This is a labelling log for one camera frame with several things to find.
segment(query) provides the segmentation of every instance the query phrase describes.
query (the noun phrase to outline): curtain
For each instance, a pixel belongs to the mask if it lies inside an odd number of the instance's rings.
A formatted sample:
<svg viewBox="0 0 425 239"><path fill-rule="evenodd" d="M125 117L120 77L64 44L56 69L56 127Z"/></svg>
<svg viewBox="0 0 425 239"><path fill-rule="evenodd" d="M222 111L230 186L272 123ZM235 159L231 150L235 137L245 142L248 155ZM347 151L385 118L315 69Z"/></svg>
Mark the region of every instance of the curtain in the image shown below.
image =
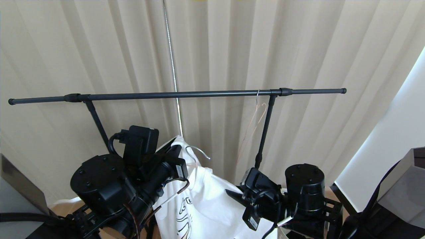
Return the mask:
<svg viewBox="0 0 425 239"><path fill-rule="evenodd" d="M178 91L345 87L345 95L278 97L260 168L284 184L288 166L311 163L330 184L425 45L423 1L164 2L0 2L1 152L48 203L74 197L73 172L105 146L83 104L8 98L169 92L173 73ZM265 106L249 126L256 97L179 103L183 136L211 156L202 163L240 182L254 165ZM159 143L180 134L174 99L94 104L109 136L130 125L159 129Z"/></svg>
<svg viewBox="0 0 425 239"><path fill-rule="evenodd" d="M83 161L106 147L83 103L8 98L174 91L161 1L2 1L1 152L49 203L72 198ZM141 125L179 134L176 100L95 101L108 136ZM123 145L115 143L122 153Z"/></svg>
<svg viewBox="0 0 425 239"><path fill-rule="evenodd" d="M276 99L260 170L283 185L298 163L317 165L332 184L425 45L424 1L165 3L179 91L347 88ZM255 97L181 99L180 107L186 141L211 157L202 163L239 183L254 166L264 117L250 135L264 107L250 127Z"/></svg>

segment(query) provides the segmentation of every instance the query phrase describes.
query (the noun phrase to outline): black metal rod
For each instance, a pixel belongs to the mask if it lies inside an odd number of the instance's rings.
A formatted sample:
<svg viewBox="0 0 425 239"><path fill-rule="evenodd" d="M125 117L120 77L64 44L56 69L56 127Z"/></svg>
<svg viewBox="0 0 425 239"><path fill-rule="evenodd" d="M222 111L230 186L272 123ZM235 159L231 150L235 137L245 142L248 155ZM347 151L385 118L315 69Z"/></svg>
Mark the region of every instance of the black metal rod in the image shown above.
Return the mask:
<svg viewBox="0 0 425 239"><path fill-rule="evenodd" d="M137 99L166 99L166 98L197 98L197 97L233 97L233 96L260 96L275 95L288 96L291 94L344 94L342 89L300 89L289 88L270 90L245 90L245 91L188 91L188 92L158 92L158 93L128 93L128 94L71 94L58 97L39 97L9 99L10 105L43 103L43 102L83 102L86 100L137 100Z"/></svg>
<svg viewBox="0 0 425 239"><path fill-rule="evenodd" d="M108 136L106 135L105 129L103 128L102 122L100 122L99 115L97 115L96 108L94 107L93 102L87 100L84 103L87 106L88 111L90 111L91 117L93 118L94 123L96 124L96 127L99 130L100 136L102 136L102 140L105 143L106 149L109 149Z"/></svg>
<svg viewBox="0 0 425 239"><path fill-rule="evenodd" d="M270 118L272 117L273 106L275 105L276 100L275 95L271 95L269 98L269 106L267 107L266 119L264 120L264 128L263 133L261 135L260 147L258 149L258 153L255 156L255 168L258 169L260 167L261 161L263 160L263 148L264 143L266 142L267 130L269 129Z"/></svg>

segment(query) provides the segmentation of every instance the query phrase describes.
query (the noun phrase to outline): wooden floor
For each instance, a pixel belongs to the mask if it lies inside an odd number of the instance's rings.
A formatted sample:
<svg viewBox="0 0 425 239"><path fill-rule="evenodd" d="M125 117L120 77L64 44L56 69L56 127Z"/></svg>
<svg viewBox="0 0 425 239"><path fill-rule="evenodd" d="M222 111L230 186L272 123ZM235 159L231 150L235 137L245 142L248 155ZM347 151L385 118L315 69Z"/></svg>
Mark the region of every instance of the wooden floor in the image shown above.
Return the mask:
<svg viewBox="0 0 425 239"><path fill-rule="evenodd" d="M338 198L335 196L335 194L332 192L332 190L330 188L326 188L326 197L329 199L332 199L334 201L339 201ZM84 203L83 202L76 202L76 203L60 203L60 204L56 204L55 206L51 207L51 210L56 213L56 215L59 216L66 216L72 212L74 212L75 210L77 210L78 208L80 208L81 206L83 206ZM348 217L348 212L347 210L344 208L343 211L343 220L345 220L345 218ZM116 239L116 237L112 237L109 234L106 234L104 231L101 230L100 232L100 236L102 237L102 239ZM141 239L146 239L146 230L143 229L141 234L140 234L140 238ZM155 227L154 233L153 233L153 239L161 239L161 235L159 234L159 230L158 230L158 226Z"/></svg>

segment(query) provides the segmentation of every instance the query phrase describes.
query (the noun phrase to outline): curtain fold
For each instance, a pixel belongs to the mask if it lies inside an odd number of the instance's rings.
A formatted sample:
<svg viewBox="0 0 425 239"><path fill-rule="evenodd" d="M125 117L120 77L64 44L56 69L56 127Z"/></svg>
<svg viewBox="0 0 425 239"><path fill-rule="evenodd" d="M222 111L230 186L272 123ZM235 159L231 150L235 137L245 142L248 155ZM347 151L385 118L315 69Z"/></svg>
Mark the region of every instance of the curtain fold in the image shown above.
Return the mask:
<svg viewBox="0 0 425 239"><path fill-rule="evenodd" d="M345 95L276 99L260 170L282 184L285 169L297 163L319 166L332 184L425 45L423 1L165 3L179 91L348 89ZM180 104L186 141L212 158L202 163L239 183L254 165L264 117L249 137L264 107L248 128L255 97ZM245 135L248 143L238 160Z"/></svg>
<svg viewBox="0 0 425 239"><path fill-rule="evenodd" d="M30 179L49 202L74 197L72 173L107 153L86 106L7 100L174 91L163 2L3 1L0 9L2 153L38 177ZM179 134L175 99L94 105L108 136L142 125L160 130L161 145Z"/></svg>

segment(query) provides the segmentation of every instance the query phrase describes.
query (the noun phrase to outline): horizontal bar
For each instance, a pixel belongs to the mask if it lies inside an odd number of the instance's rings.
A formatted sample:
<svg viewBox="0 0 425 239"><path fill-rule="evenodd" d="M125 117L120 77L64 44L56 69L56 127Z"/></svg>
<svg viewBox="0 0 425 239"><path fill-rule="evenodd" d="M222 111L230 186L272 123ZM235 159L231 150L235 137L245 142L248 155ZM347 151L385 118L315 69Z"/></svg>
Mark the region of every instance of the horizontal bar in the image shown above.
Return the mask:
<svg viewBox="0 0 425 239"><path fill-rule="evenodd" d="M346 89L300 89L289 88L271 90L244 90L244 91L188 91L188 92L157 92L157 93L126 93L126 94L71 94L57 97L40 97L9 99L10 105L43 103L43 102L83 102L87 100L139 100L139 99L166 99L166 98L198 98L198 97L233 97L233 96L260 96L276 95L288 96L292 94L345 94Z"/></svg>

